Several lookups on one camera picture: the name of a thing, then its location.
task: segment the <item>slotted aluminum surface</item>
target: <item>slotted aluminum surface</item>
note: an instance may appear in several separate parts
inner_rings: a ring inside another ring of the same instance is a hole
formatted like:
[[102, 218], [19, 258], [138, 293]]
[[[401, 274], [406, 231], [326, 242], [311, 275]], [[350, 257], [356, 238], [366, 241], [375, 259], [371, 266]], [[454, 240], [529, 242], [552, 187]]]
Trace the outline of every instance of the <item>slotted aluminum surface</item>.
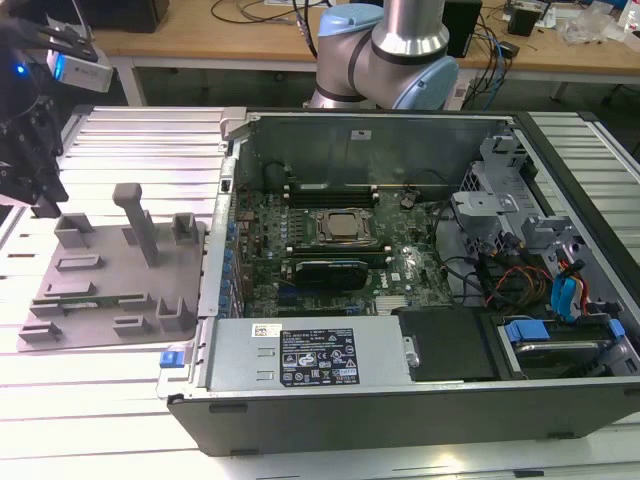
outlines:
[[[141, 176], [135, 178], [143, 184], [145, 206], [151, 209], [155, 222], [168, 220], [165, 213], [198, 210], [202, 204], [207, 208], [210, 205], [209, 211], [213, 211], [213, 192], [217, 191], [212, 180], [218, 164], [216, 155], [170, 152], [163, 148], [162, 139], [165, 132], [178, 135], [179, 129], [185, 129], [185, 134], [190, 135], [188, 124], [201, 129], [208, 128], [206, 124], [210, 123], [211, 132], [198, 134], [209, 140], [200, 138], [198, 145], [215, 147], [220, 111], [96, 109], [88, 122], [71, 129], [71, 138], [78, 129], [80, 134], [76, 142], [70, 142], [74, 146], [69, 147], [69, 154], [60, 162], [63, 173], [76, 175], [79, 180], [67, 184], [71, 201], [76, 202], [74, 208], [86, 205], [96, 225], [124, 222], [124, 217], [114, 214], [117, 212], [110, 207], [111, 188], [113, 183], [131, 178], [125, 172], [138, 170]], [[78, 160], [85, 157], [76, 156], [77, 147], [84, 144], [87, 132], [96, 128], [109, 129], [108, 133], [114, 138], [96, 145], [94, 158]], [[144, 135], [153, 135], [154, 140], [145, 143], [145, 155], [139, 151], [133, 154], [134, 147], [129, 148], [131, 144], [124, 137], [143, 128], [148, 130]], [[123, 156], [111, 154], [115, 145], [118, 151], [124, 152]], [[127, 168], [134, 164], [136, 168]], [[89, 172], [96, 170], [103, 173], [97, 177], [90, 175]], [[153, 177], [161, 170], [168, 171], [169, 175]], [[194, 171], [208, 180], [185, 181], [186, 175]], [[89, 180], [81, 181], [83, 174]], [[206, 214], [198, 216], [207, 219]], [[54, 225], [55, 220], [33, 219], [30, 212], [25, 211], [0, 250], [0, 472], [3, 479], [111, 480], [114, 474], [122, 479], [183, 478], [191, 474], [234, 480], [509, 479], [514, 478], [513, 471], [517, 469], [541, 469], [545, 478], [637, 479], [640, 415], [579, 440], [247, 458], [206, 457], [169, 414], [165, 402], [156, 396], [158, 360], [166, 344], [32, 355], [16, 353], [17, 333], [29, 299], [35, 294], [48, 256], [57, 243], [52, 233]], [[4, 232], [5, 225], [0, 228], [0, 234]], [[571, 406], [559, 405], [558, 414], [562, 415], [565, 408]], [[340, 412], [309, 414], [340, 415]]]
[[[532, 113], [534, 121], [633, 258], [640, 262], [640, 167], [598, 122], [576, 113]], [[564, 207], [542, 175], [540, 190], [557, 215]]]

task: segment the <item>blue connector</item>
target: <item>blue connector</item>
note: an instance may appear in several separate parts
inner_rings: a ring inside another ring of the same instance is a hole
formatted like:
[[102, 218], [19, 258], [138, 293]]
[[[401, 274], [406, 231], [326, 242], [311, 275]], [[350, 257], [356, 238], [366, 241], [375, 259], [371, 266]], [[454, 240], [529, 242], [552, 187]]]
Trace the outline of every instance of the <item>blue connector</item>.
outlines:
[[612, 318], [611, 320], [609, 320], [609, 328], [611, 329], [611, 333], [613, 333], [613, 336], [616, 340], [620, 340], [626, 334], [626, 332], [624, 331], [624, 327], [620, 323], [620, 320], [616, 318]]
[[184, 367], [184, 352], [167, 350], [160, 354], [160, 368], [182, 368]]
[[551, 338], [542, 320], [513, 320], [505, 326], [505, 331], [511, 343]]
[[573, 278], [558, 275], [553, 281], [551, 289], [551, 308], [567, 323], [574, 323], [571, 315], [571, 302], [576, 294], [577, 283]]
[[231, 222], [227, 225], [227, 241], [231, 241], [236, 238], [236, 224]]

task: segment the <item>cable on desk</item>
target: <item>cable on desk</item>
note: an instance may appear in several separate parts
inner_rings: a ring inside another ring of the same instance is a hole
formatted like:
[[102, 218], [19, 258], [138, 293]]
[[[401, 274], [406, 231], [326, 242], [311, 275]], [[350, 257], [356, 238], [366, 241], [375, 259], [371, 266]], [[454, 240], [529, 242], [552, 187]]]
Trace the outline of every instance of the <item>cable on desk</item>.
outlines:
[[254, 15], [251, 12], [249, 12], [247, 9], [253, 5], [257, 5], [257, 4], [261, 4], [263, 3], [263, 0], [256, 0], [255, 2], [251, 2], [248, 3], [244, 6], [240, 6], [240, 1], [236, 0], [236, 7], [238, 8], [238, 10], [240, 11], [240, 14], [246, 18], [247, 20], [252, 20], [254, 22], [261, 22], [261, 20], [265, 20], [264, 23], [275, 23], [275, 24], [279, 24], [279, 25], [295, 25], [296, 21], [292, 20], [290, 18], [286, 18], [286, 17], [280, 17], [280, 18], [274, 18], [272, 20], [269, 19], [265, 19], [265, 17], [260, 17], [258, 15]]
[[234, 25], [256, 25], [260, 23], [278, 23], [278, 24], [284, 24], [284, 25], [293, 25], [292, 20], [286, 19], [283, 17], [286, 17], [287, 15], [291, 15], [292, 13], [295, 13], [295, 16], [296, 16], [295, 23], [297, 23], [298, 28], [300, 29], [300, 33], [302, 34], [305, 40], [305, 43], [309, 47], [309, 51], [313, 55], [313, 58], [318, 58], [318, 51], [316, 50], [316, 46], [313, 43], [313, 36], [311, 35], [311, 28], [309, 27], [309, 8], [315, 7], [318, 5], [323, 5], [323, 4], [327, 5], [328, 7], [331, 7], [332, 5], [329, 0], [320, 0], [319, 2], [316, 2], [313, 4], [311, 4], [309, 0], [305, 0], [303, 13], [300, 12], [297, 1], [293, 0], [291, 2], [291, 4], [293, 5], [293, 8], [291, 10], [284, 13], [280, 13], [278, 15], [273, 15], [271, 17], [259, 17], [247, 11], [247, 8], [251, 7], [252, 5], [262, 3], [262, 0], [254, 1], [242, 7], [239, 5], [239, 0], [235, 0], [236, 7], [238, 8], [240, 14], [246, 20], [235, 20], [232, 18], [225, 18], [218, 15], [215, 12], [215, 10], [218, 7], [218, 5], [220, 5], [223, 1], [224, 0], [216, 0], [216, 2], [211, 6], [211, 10], [210, 10], [211, 16], [213, 16], [214, 18], [222, 22], [231, 23]]
[[[474, 33], [474, 35], [479, 38], [482, 38], [487, 42], [487, 45], [489, 48], [489, 62], [487, 63], [487, 67], [485, 68], [484, 73], [480, 77], [480, 80], [474, 84], [474, 86], [471, 89], [471, 93], [467, 96], [467, 98], [462, 103], [462, 107], [464, 108], [469, 103], [473, 105], [474, 100], [478, 96], [484, 93], [490, 92], [490, 97], [483, 108], [484, 110], [486, 110], [491, 105], [491, 102], [493, 102], [493, 100], [495, 99], [502, 85], [504, 85], [506, 81], [506, 75], [511, 69], [511, 66], [513, 64], [513, 59], [509, 59], [509, 62], [507, 63], [505, 59], [502, 58], [502, 53], [498, 46], [499, 45], [498, 37], [490, 27], [487, 27], [485, 19], [482, 16], [482, 14], [480, 14], [479, 18], [481, 23], [479, 23], [478, 26], [481, 27], [485, 33], [481, 34], [476, 32]], [[486, 79], [487, 73], [492, 66], [493, 68], [491, 70], [491, 75], [489, 76], [488, 79]], [[500, 71], [500, 73], [498, 74], [498, 78], [494, 81], [494, 77], [498, 70]]]
[[[256, 18], [256, 20], [248, 20], [248, 19], [247, 20], [235, 20], [233, 18], [222, 17], [222, 16], [220, 16], [220, 15], [218, 15], [216, 13], [216, 8], [218, 8], [218, 6], [222, 2], [224, 2], [224, 0], [216, 0], [214, 2], [214, 4], [211, 6], [211, 9], [209, 10], [209, 13], [211, 14], [211, 16], [213, 18], [215, 18], [217, 20], [220, 20], [221, 22], [232, 23], [234, 25], [256, 25], [256, 24], [260, 24], [260, 23], [268, 23], [271, 20], [275, 20], [275, 19], [278, 19], [278, 18], [286, 17], [287, 15], [291, 15], [292, 13], [295, 13], [295, 10], [291, 9], [291, 10], [288, 10], [286, 12], [279, 13], [278, 15], [272, 15], [271, 17], [256, 17], [255, 15], [252, 15], [253, 17]], [[310, 7], [315, 7], [317, 5], [322, 5], [323, 3], [326, 3], [326, 2], [327, 2], [327, 0], [320, 0], [319, 2], [311, 4]], [[245, 5], [244, 7], [238, 7], [238, 8], [241, 11], [244, 10], [246, 12], [247, 8], [249, 8], [251, 5], [256, 5], [258, 3], [262, 3], [262, 0], [250, 3], [248, 5]]]
[[462, 103], [462, 107], [463, 108], [469, 102], [473, 102], [473, 100], [476, 98], [476, 96], [478, 95], [479, 89], [480, 89], [480, 87], [482, 85], [482, 82], [485, 81], [485, 79], [487, 78], [487, 74], [489, 73], [489, 69], [493, 66], [493, 69], [491, 71], [491, 76], [489, 77], [489, 80], [486, 81], [484, 89], [487, 89], [489, 87], [489, 85], [493, 81], [493, 77], [495, 75], [495, 71], [496, 71], [496, 69], [498, 67], [497, 64], [493, 63], [493, 60], [494, 60], [494, 57], [495, 57], [495, 51], [494, 51], [494, 48], [493, 48], [493, 43], [491, 42], [491, 40], [489, 40], [489, 37], [491, 37], [491, 36], [495, 37], [495, 33], [491, 28], [487, 27], [487, 24], [485, 22], [485, 19], [484, 19], [484, 16], [482, 15], [482, 13], [480, 13], [479, 18], [480, 18], [480, 23], [478, 23], [478, 27], [481, 27], [484, 30], [485, 35], [481, 36], [481, 34], [479, 34], [477, 32], [474, 32], [474, 35], [479, 37], [479, 38], [482, 38], [484, 41], [487, 42], [487, 47], [489, 49], [489, 61], [487, 62], [487, 66], [484, 69], [484, 72], [482, 73], [482, 76], [473, 85], [473, 87], [471, 89], [471, 93], [468, 95], [468, 97]]

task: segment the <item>plastic bag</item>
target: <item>plastic bag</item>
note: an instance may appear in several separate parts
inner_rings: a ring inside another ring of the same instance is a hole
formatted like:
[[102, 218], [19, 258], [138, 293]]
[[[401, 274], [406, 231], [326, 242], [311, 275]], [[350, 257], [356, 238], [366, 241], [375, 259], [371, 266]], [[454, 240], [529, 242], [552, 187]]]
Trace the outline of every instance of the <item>plastic bag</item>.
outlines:
[[593, 2], [576, 18], [567, 20], [558, 26], [558, 34], [569, 45], [605, 41], [605, 29], [614, 24], [613, 18], [607, 15], [611, 5]]
[[640, 0], [630, 0], [620, 16], [619, 25], [625, 33], [637, 32], [640, 28]]

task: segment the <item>warning label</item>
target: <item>warning label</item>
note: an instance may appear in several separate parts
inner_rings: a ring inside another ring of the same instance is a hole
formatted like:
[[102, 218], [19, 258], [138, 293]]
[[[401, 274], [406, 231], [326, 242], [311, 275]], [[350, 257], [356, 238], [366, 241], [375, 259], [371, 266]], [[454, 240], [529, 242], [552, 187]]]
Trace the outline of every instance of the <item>warning label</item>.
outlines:
[[280, 383], [319, 387], [360, 383], [353, 330], [282, 330]]

